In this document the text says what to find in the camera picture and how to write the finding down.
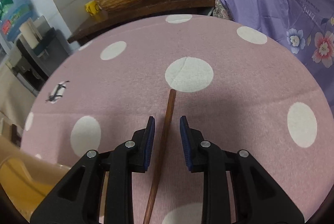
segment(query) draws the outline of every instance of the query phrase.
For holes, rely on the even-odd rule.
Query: blue flower print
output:
[[[292,53],[297,54],[300,49],[305,47],[305,39],[303,38],[303,30],[297,31],[296,29],[290,29],[287,31],[287,41],[291,46]]]

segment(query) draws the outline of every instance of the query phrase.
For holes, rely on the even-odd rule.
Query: table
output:
[[[113,150],[154,116],[151,166],[133,174],[139,224],[170,88],[177,95],[152,223],[200,223],[203,180],[185,165],[182,115],[223,150],[248,150],[305,220],[319,208],[334,179],[334,120],[323,92],[289,50],[214,17],[142,19],[81,47],[41,90],[21,148],[70,166],[89,149]]]

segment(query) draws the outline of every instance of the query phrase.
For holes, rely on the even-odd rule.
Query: white polka dot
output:
[[[176,14],[169,15],[166,17],[168,23],[185,23],[192,18],[190,14]]]
[[[254,43],[254,44],[265,44],[268,40],[267,36],[253,28],[247,26],[241,26],[237,29],[237,34],[242,39]]]
[[[87,48],[87,47],[88,47],[90,44],[92,44],[92,43],[93,43],[93,40],[87,42],[85,45],[81,46],[81,47],[79,48],[79,50],[81,51],[81,50]]]
[[[202,203],[191,203],[180,206],[169,212],[162,224],[201,224]]]
[[[212,67],[204,60],[183,57],[166,69],[165,79],[169,86],[182,92],[195,92],[206,88],[213,79]]]
[[[68,82],[60,82],[57,84],[50,93],[48,101],[51,103],[56,103],[59,99],[61,99],[64,95],[67,83]]]
[[[106,47],[101,55],[100,58],[102,60],[110,60],[115,58],[116,56],[120,55],[126,48],[126,43],[124,41],[118,41],[113,44],[110,44]]]
[[[27,116],[27,119],[25,121],[25,127],[24,129],[26,131],[29,131],[31,126],[32,126],[32,121],[34,120],[34,113],[30,112],[29,115]]]
[[[97,150],[101,141],[100,124],[91,116],[82,117],[74,125],[70,141],[74,153],[79,157],[90,149]]]
[[[302,102],[291,105],[288,112],[288,129],[293,141],[300,147],[311,146],[317,137],[317,119],[311,108]]]

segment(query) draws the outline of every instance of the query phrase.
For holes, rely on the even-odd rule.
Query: chopstick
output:
[[[170,128],[170,123],[172,121],[172,116],[173,116],[175,96],[176,96],[176,91],[174,89],[171,89],[169,91],[169,98],[168,98],[168,104],[167,104],[167,109],[166,109],[165,121],[164,121],[164,126],[162,128],[162,135],[161,135],[160,144],[159,144],[158,160],[154,167],[151,191],[150,191],[150,195],[147,201],[147,207],[145,211],[145,217],[144,217],[143,224],[149,224],[151,220],[151,215],[153,211],[155,197],[157,195],[157,191],[159,187],[162,165],[164,162],[164,157],[165,157],[165,152],[166,152],[166,147],[167,147],[168,132]]]

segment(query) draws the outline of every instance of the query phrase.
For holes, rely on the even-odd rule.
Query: metal screw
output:
[[[208,148],[208,147],[211,146],[211,143],[209,141],[204,140],[204,141],[201,142],[201,146],[203,148]]]
[[[127,141],[127,142],[125,143],[125,146],[126,146],[127,148],[132,148],[132,147],[134,147],[135,145],[136,145],[136,143],[134,143],[132,140]]]
[[[96,156],[96,151],[91,150],[91,151],[87,152],[86,155],[87,155],[88,158],[94,158]]]
[[[249,155],[249,153],[248,153],[248,151],[245,151],[244,149],[243,150],[241,150],[240,152],[239,152],[239,155],[241,156],[241,157],[248,157],[248,155]]]

